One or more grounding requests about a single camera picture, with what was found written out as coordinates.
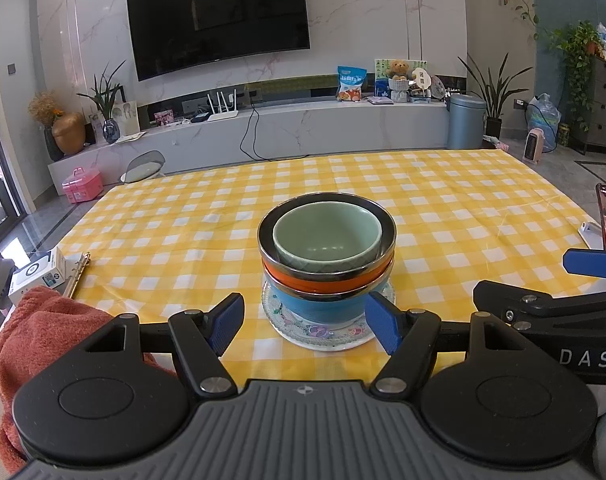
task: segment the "dried flower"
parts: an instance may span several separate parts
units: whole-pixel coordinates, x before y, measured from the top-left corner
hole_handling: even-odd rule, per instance
[[[51,126],[54,124],[54,120],[63,114],[56,104],[54,92],[36,94],[27,110],[32,118],[43,126]]]

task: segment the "gold vase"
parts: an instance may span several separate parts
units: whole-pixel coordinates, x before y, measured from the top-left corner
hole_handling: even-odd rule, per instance
[[[59,117],[52,126],[56,144],[65,155],[74,155],[85,143],[85,117],[79,112]]]

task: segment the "floral plate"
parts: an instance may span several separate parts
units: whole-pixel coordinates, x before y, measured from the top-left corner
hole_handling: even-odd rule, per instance
[[[382,294],[394,303],[396,294],[391,283],[385,285]],[[289,342],[310,350],[339,352],[360,346],[374,337],[365,322],[365,314],[343,328],[332,330],[296,316],[276,298],[268,282],[263,285],[262,307],[276,332]]]

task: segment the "blue vase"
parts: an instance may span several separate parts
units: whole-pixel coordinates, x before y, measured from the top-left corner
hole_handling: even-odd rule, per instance
[[[108,144],[113,144],[120,137],[120,129],[114,119],[107,119],[103,123],[103,137]]]

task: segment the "table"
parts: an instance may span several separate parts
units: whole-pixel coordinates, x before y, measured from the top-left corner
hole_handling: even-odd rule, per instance
[[[393,215],[391,280],[403,310],[469,320],[479,280],[555,296],[595,281],[561,265],[567,248],[583,246],[577,227],[589,217],[525,164],[501,150],[420,151],[259,162],[116,187],[60,243],[66,255],[92,254],[76,297],[158,322],[186,308],[209,310],[237,291],[245,321],[222,357],[237,384],[371,381],[387,360],[377,341],[338,353],[299,348],[260,306],[260,220],[276,204],[320,190],[371,198]],[[437,367],[459,359],[442,354]]]

